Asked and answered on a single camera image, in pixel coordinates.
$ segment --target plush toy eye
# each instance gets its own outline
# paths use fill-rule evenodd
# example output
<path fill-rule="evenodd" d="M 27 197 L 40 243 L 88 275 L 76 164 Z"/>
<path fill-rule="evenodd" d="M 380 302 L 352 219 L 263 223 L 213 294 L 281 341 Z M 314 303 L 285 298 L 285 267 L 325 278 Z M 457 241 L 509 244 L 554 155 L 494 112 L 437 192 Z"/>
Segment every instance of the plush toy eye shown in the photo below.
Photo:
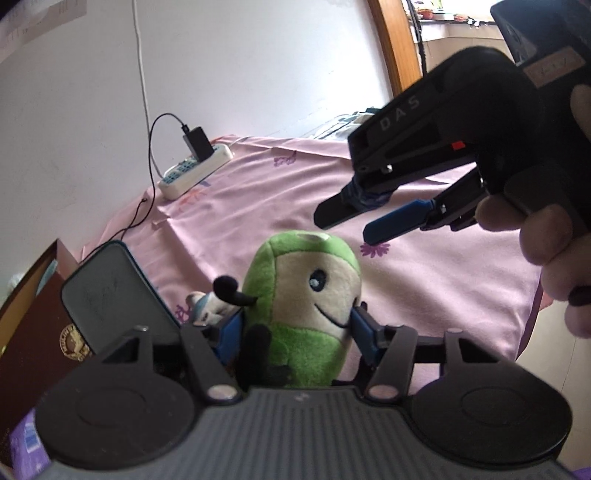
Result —
<path fill-rule="evenodd" d="M 314 270 L 314 273 L 310 275 L 308 280 L 310 288 L 314 291 L 321 291 L 326 284 L 326 273 L 323 270 Z"/>

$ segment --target bed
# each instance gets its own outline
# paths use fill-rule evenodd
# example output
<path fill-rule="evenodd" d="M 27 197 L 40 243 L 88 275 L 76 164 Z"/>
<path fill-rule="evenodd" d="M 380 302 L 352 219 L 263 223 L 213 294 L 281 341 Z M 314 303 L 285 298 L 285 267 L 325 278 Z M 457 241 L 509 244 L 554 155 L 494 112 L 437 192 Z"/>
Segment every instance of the bed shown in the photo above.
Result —
<path fill-rule="evenodd" d="M 158 194 L 147 221 L 125 237 L 181 322 L 189 318 L 190 292 L 210 291 L 213 279 L 223 274 L 243 279 L 256 249 L 269 236 L 287 229 L 317 230 L 312 220 L 316 206 L 352 174 L 344 141 L 234 136 L 218 141 L 231 147 L 234 159 L 174 202 Z M 406 185 L 388 207 L 433 197 L 470 168 Z M 115 215 L 80 257 L 129 224 L 136 206 L 134 201 Z M 430 336 L 459 327 L 516 358 L 541 300 L 540 269 L 523 259 L 518 233 L 489 233 L 477 226 L 452 233 L 442 228 L 370 247 L 363 242 L 363 227 L 381 214 L 366 213 L 332 230 L 358 255 L 362 300 L 376 320 L 410 325 Z M 353 348 L 341 380 L 352 378 L 358 360 Z M 414 385 L 435 378 L 436 369 L 417 368 Z"/>

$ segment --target purple flower pattern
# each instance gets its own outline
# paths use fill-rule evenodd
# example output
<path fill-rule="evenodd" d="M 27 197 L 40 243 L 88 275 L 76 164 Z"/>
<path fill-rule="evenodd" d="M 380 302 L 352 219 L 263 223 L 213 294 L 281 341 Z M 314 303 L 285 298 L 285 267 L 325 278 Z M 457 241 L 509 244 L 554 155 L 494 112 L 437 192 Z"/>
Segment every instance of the purple flower pattern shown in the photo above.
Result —
<path fill-rule="evenodd" d="M 291 157 L 275 157 L 273 166 L 279 167 L 281 165 L 293 165 L 296 162 L 296 152 L 294 151 Z"/>
<path fill-rule="evenodd" d="M 376 255 L 378 257 L 383 257 L 384 255 L 388 255 L 390 244 L 379 244 L 374 247 L 372 245 L 363 244 L 359 249 L 364 257 L 375 258 Z"/>
<path fill-rule="evenodd" d="M 177 308 L 174 311 L 174 316 L 177 320 L 181 323 L 185 323 L 189 316 L 191 315 L 191 310 L 189 308 L 184 308 L 182 305 L 177 304 Z"/>

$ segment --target stuffed toy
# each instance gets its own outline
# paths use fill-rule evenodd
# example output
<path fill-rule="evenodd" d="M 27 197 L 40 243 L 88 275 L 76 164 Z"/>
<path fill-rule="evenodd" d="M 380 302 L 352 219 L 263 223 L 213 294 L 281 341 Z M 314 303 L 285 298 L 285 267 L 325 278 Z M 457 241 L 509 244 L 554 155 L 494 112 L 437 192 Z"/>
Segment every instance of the stuffed toy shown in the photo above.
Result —
<path fill-rule="evenodd" d="M 221 301 L 212 291 L 209 293 L 194 291 L 187 296 L 186 302 L 191 311 L 189 322 L 194 325 L 217 325 L 239 310 L 239 307 Z"/>
<path fill-rule="evenodd" d="M 218 300 L 244 308 L 236 362 L 241 388 L 325 387 L 350 347 L 349 316 L 361 271 L 345 241 L 321 232 L 274 235 L 256 252 L 242 292 L 232 277 L 213 283 Z"/>

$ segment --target finger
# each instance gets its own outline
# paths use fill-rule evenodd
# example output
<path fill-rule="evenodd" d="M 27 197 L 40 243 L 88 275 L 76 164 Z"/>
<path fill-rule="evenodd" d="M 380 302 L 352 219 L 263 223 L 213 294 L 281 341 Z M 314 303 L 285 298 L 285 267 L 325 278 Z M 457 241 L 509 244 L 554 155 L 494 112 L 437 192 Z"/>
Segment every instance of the finger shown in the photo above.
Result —
<path fill-rule="evenodd" d="M 564 321 L 570 333 L 581 338 L 591 338 L 591 305 L 566 307 Z"/>
<path fill-rule="evenodd" d="M 476 220 L 484 230 L 500 232 L 520 228 L 525 215 L 507 202 L 503 195 L 492 195 L 478 204 Z"/>
<path fill-rule="evenodd" d="M 591 234 L 573 240 L 542 269 L 542 286 L 556 300 L 568 300 L 573 288 L 585 285 L 591 285 Z"/>
<path fill-rule="evenodd" d="M 591 87 L 577 85 L 570 95 L 570 109 L 583 133 L 591 142 Z"/>
<path fill-rule="evenodd" d="M 530 263 L 545 265 L 565 249 L 572 237 L 573 222 L 569 214 L 559 205 L 550 205 L 527 217 L 519 240 Z"/>

